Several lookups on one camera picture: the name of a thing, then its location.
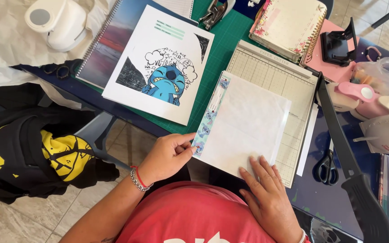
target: blue cartoon character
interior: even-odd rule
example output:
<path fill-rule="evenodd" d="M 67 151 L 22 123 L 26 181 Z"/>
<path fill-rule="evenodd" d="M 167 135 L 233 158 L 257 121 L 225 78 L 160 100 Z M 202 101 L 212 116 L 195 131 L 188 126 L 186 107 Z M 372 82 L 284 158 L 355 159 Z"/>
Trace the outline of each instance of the blue cartoon character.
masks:
<path fill-rule="evenodd" d="M 194 145 L 196 147 L 196 152 L 194 154 L 198 155 L 198 156 L 201 156 L 202 155 L 202 151 L 204 150 L 204 143 L 203 142 L 196 143 L 196 140 L 194 140 L 193 143 L 194 143 Z"/>
<path fill-rule="evenodd" d="M 184 85 L 184 75 L 176 66 L 161 66 L 151 74 L 148 84 L 142 88 L 142 93 L 179 106 Z"/>
<path fill-rule="evenodd" d="M 197 130 L 197 134 L 203 138 L 205 135 L 210 134 L 210 129 L 205 125 L 205 123 L 202 123 L 203 127 L 202 130 Z"/>
<path fill-rule="evenodd" d="M 224 88 L 224 89 L 227 89 L 227 87 L 229 86 L 229 81 L 227 79 L 221 79 L 219 81 L 219 83 L 220 83 L 220 86 L 222 86 L 222 88 Z"/>
<path fill-rule="evenodd" d="M 212 114 L 207 111 L 207 114 L 205 115 L 205 117 L 210 120 L 207 124 L 208 125 L 211 125 L 213 123 L 213 117 L 217 116 L 217 112 L 212 112 Z"/>

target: desk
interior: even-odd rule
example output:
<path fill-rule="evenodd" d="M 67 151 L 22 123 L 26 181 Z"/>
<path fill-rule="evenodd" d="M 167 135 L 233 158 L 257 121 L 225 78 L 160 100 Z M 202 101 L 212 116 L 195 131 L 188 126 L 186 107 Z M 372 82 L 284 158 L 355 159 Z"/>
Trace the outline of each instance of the desk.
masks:
<path fill-rule="evenodd" d="M 357 62 L 366 61 L 365 49 L 370 45 L 374 44 L 362 38 L 360 39 L 357 49 Z M 389 56 L 388 51 L 380 47 L 378 48 L 382 53 L 382 57 Z M 100 93 L 92 90 L 88 86 L 73 78 L 61 81 L 55 76 L 46 75 L 37 67 L 27 65 L 20 65 L 20 67 L 39 78 L 46 80 L 60 90 L 80 98 L 98 110 L 111 113 L 115 117 L 123 119 L 154 136 L 160 137 L 169 134 L 169 132 L 165 129 L 137 115 L 136 113 L 133 113 L 120 104 L 103 98 Z M 380 168 L 379 154 L 370 153 L 365 142 L 354 143 L 352 141 L 353 138 L 362 136 L 362 132 L 358 125 L 360 122 L 359 120 L 352 117 L 349 112 L 339 113 L 338 119 L 343 125 L 343 130 L 348 137 L 349 144 L 355 153 L 355 158 L 357 159 L 361 170 L 370 174 L 372 190 L 374 194 L 377 195 L 379 186 L 377 178 Z M 357 220 L 355 219 L 349 198 L 346 191 L 340 187 L 341 183 L 344 181 L 343 172 L 339 170 L 340 182 L 335 186 L 323 185 L 322 183 L 316 182 L 313 178 L 312 169 L 315 163 L 323 157 L 324 151 L 329 146 L 329 141 L 330 138 L 328 135 L 326 121 L 323 118 L 322 111 L 320 110 L 316 119 L 315 129 L 303 176 L 296 176 L 295 184 L 292 189 L 287 189 L 288 197 L 294 207 L 305 211 L 315 218 L 326 221 L 327 223 L 336 226 L 356 238 L 362 239 L 363 235 Z M 339 167 L 340 164 L 338 163 L 336 156 L 335 161 Z"/>

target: plastic bag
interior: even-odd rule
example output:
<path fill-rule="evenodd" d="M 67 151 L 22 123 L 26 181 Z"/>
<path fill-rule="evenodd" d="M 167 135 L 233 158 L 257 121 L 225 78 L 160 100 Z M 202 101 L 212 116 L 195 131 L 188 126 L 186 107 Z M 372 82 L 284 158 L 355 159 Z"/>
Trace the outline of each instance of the plastic bag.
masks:
<path fill-rule="evenodd" d="M 389 95 L 389 58 L 377 62 L 359 62 L 352 74 L 352 83 L 368 84 L 380 95 Z"/>

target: pink shirt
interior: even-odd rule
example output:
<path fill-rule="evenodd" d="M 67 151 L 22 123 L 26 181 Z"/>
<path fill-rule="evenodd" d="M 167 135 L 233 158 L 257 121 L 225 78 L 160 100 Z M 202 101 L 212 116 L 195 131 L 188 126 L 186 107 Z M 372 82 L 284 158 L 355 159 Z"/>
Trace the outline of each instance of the pink shirt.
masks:
<path fill-rule="evenodd" d="M 146 197 L 116 241 L 162 242 L 275 243 L 237 195 L 190 181 L 163 186 Z"/>

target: bracelet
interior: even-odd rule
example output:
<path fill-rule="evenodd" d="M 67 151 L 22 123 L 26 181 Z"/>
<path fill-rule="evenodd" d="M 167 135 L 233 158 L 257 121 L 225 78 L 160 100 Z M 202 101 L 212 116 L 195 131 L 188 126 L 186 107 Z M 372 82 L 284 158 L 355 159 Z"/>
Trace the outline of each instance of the bracelet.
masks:
<path fill-rule="evenodd" d="M 301 230 L 303 231 L 303 237 L 301 237 L 301 240 L 298 243 L 303 243 L 305 238 L 307 237 L 307 235 L 305 234 L 305 231 L 303 229 L 301 229 Z"/>
<path fill-rule="evenodd" d="M 382 54 L 381 54 L 381 52 L 378 50 L 378 48 L 376 48 L 376 47 L 374 47 L 374 46 L 369 46 L 369 47 L 367 47 L 367 49 L 366 49 L 366 58 L 367 58 L 367 60 L 373 61 L 373 60 L 370 58 L 370 56 L 369 56 L 369 50 L 370 50 L 370 49 L 375 50 L 375 52 L 378 54 L 378 57 L 376 58 L 376 61 L 379 61 L 379 60 L 381 59 Z"/>
<path fill-rule="evenodd" d="M 142 182 L 142 180 L 140 179 L 139 177 L 139 173 L 138 173 L 138 167 L 137 166 L 131 166 L 132 167 L 132 170 L 130 172 L 130 178 L 131 178 L 131 181 L 133 181 L 134 185 L 140 190 L 140 191 L 148 191 L 151 186 L 154 185 L 151 184 L 149 186 L 145 186 Z"/>

